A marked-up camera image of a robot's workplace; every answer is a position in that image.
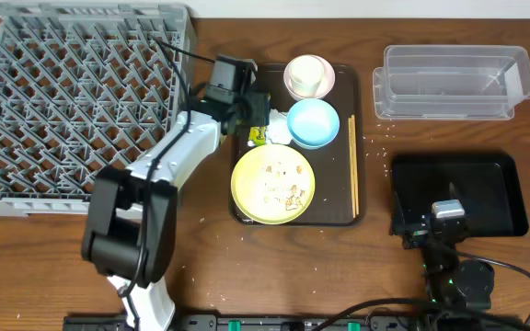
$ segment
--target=clear plastic container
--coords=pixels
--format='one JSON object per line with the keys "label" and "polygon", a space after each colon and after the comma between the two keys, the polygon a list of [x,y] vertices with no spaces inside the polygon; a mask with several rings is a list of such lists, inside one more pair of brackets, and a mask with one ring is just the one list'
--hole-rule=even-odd
{"label": "clear plastic container", "polygon": [[518,46],[388,46],[374,70],[380,119],[509,120],[530,98],[530,62]]}

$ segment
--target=green clip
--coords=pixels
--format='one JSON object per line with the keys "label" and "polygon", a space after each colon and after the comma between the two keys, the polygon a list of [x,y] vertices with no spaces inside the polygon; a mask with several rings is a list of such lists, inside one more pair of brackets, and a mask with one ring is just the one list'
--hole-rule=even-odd
{"label": "green clip", "polygon": [[361,331],[361,325],[355,322],[349,322],[347,324],[347,331]]}
{"label": "green clip", "polygon": [[240,321],[228,322],[228,331],[240,331]]}

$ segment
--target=wooden table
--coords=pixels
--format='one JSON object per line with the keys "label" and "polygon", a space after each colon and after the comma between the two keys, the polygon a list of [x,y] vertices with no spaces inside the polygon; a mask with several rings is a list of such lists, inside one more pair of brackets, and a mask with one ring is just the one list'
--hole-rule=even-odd
{"label": "wooden table", "polygon": [[[369,153],[362,189],[368,208],[363,222],[352,228],[241,225],[226,206],[231,151],[225,143],[185,187],[177,248],[167,272],[169,293],[179,307],[223,314],[334,314],[370,299],[425,298],[420,252],[403,250],[400,239],[387,234],[391,200],[384,165],[401,151],[505,150],[518,166],[530,219],[530,100],[509,121],[387,125],[374,114],[371,88],[372,71],[382,65],[387,45],[508,44],[521,45],[530,55],[530,20],[225,19],[200,20],[195,28],[203,55],[286,63],[314,53],[359,73]],[[198,63],[197,70],[198,81],[209,77],[208,64]],[[0,330],[59,329],[69,313],[122,310],[115,290],[81,260],[85,220],[65,215],[0,218]],[[519,238],[469,239],[459,248],[530,270],[530,231]],[[505,269],[496,272],[492,312],[525,318],[529,279]]]}

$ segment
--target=wooden chopstick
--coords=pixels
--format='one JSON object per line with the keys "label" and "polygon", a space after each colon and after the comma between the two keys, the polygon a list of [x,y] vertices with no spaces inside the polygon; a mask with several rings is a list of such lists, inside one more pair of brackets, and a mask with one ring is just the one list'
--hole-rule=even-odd
{"label": "wooden chopstick", "polygon": [[356,212],[356,202],[355,202],[355,170],[353,167],[353,118],[349,117],[349,167],[351,170],[351,205],[353,211],[353,219],[357,216]]}
{"label": "wooden chopstick", "polygon": [[355,215],[359,215],[359,177],[357,174],[357,132],[355,131],[355,115],[351,115],[353,127],[353,173],[355,174]]}

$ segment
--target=robotic arm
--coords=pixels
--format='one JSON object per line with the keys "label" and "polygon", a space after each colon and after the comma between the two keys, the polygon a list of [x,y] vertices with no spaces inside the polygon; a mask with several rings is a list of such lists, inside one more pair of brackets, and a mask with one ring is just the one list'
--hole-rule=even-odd
{"label": "robotic arm", "polygon": [[[257,66],[225,56],[216,59],[212,79],[204,99],[188,98],[190,127],[161,157],[147,192],[146,180],[151,162],[185,128],[189,114],[178,114],[167,135],[140,160],[124,170],[111,166],[97,175],[91,195],[81,255],[92,262],[98,273],[121,289],[133,280],[140,250],[143,267],[132,292],[122,301],[128,311],[127,323],[143,331],[163,331],[169,326],[175,304],[167,294],[165,272],[175,247],[179,189],[198,164],[213,153],[221,138],[235,132],[237,125],[269,124],[269,95],[251,90]],[[129,210],[148,201],[146,242],[141,247],[140,224],[117,216],[116,210]]]}

